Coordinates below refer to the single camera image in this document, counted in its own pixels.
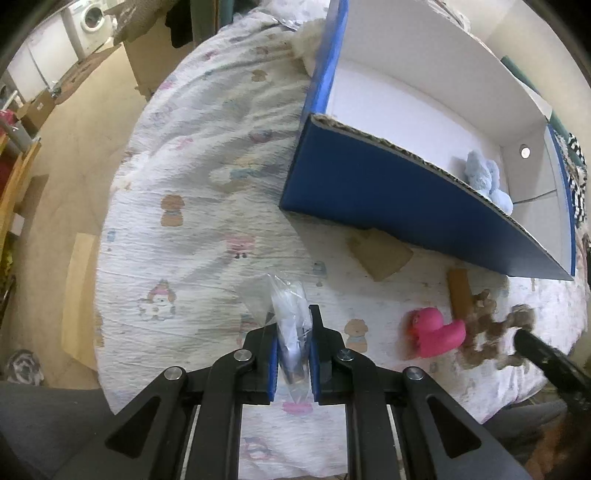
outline brown cardboard piece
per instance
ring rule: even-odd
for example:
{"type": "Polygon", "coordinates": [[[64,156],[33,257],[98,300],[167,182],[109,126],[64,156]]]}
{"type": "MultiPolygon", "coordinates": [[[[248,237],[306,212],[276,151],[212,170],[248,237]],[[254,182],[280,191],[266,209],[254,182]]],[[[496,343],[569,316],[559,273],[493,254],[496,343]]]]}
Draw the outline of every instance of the brown cardboard piece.
{"type": "Polygon", "coordinates": [[[397,238],[375,228],[347,240],[355,256],[374,281],[382,281],[406,265],[413,251],[397,238]]]}
{"type": "Polygon", "coordinates": [[[17,110],[17,118],[29,135],[34,137],[55,106],[56,101],[51,93],[48,90],[43,90],[34,100],[25,103],[17,110]]]}

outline white bedspread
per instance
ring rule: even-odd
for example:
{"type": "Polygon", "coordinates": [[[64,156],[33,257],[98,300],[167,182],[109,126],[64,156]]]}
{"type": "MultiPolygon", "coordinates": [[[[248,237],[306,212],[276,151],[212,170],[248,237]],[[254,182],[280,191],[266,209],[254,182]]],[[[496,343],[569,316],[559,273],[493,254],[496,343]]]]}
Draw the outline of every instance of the white bedspread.
{"type": "MultiPolygon", "coordinates": [[[[530,395],[544,381],[531,365],[463,369],[455,352],[407,360],[402,319],[426,306],[449,318],[446,271],[465,266],[472,290],[496,298],[495,318],[527,303],[534,333],[567,352],[586,327],[581,256],[576,280],[565,282],[508,278],[414,248],[400,272],[374,283],[347,249],[350,228],[280,211],[309,85],[292,34],[261,12],[230,25],[178,66],[135,127],[96,287],[96,353],[112,409],[170,365],[198,369],[238,348],[256,325],[234,288],[267,268],[303,275],[326,326],[361,348],[365,339],[380,366],[423,367],[480,421],[530,395]]],[[[509,334],[505,343],[510,353],[509,334]]],[[[240,478],[346,471],[341,407],[295,405],[280,385],[271,407],[245,408],[242,425],[240,478]]]]}

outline blue gripper pad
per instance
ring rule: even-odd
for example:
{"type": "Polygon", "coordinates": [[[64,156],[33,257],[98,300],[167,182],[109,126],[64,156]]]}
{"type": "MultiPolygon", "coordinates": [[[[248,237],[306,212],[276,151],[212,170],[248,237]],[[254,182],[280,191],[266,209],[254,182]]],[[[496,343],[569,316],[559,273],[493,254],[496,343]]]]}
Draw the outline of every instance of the blue gripper pad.
{"type": "Polygon", "coordinates": [[[312,384],[312,394],[314,401],[318,402],[320,397],[320,360],[318,358],[318,347],[314,336],[310,341],[310,382],[312,384]]]}
{"type": "Polygon", "coordinates": [[[267,394],[269,401],[275,400],[275,392],[277,391],[277,372],[279,369],[279,339],[277,335],[272,341],[271,352],[269,353],[269,383],[267,384],[267,394]]]}

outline washing machine door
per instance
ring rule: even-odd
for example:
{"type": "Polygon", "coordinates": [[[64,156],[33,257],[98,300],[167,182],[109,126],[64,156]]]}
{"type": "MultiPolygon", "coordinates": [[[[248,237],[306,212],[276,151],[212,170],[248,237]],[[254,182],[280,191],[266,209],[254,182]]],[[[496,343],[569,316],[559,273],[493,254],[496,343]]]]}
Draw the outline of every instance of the washing machine door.
{"type": "Polygon", "coordinates": [[[90,4],[80,17],[80,24],[82,26],[82,30],[85,32],[96,32],[100,30],[100,28],[105,24],[105,15],[103,14],[103,9],[101,8],[101,4],[90,4]]]}

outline rubber duck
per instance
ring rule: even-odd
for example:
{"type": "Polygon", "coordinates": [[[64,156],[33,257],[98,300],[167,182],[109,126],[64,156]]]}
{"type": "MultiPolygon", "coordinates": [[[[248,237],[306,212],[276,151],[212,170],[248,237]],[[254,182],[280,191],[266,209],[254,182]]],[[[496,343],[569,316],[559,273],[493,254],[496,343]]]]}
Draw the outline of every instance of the rubber duck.
{"type": "Polygon", "coordinates": [[[417,339],[417,352],[422,358],[458,348],[466,338],[464,322],[454,320],[445,325],[442,313],[435,307],[417,310],[411,318],[410,330],[417,339]]]}

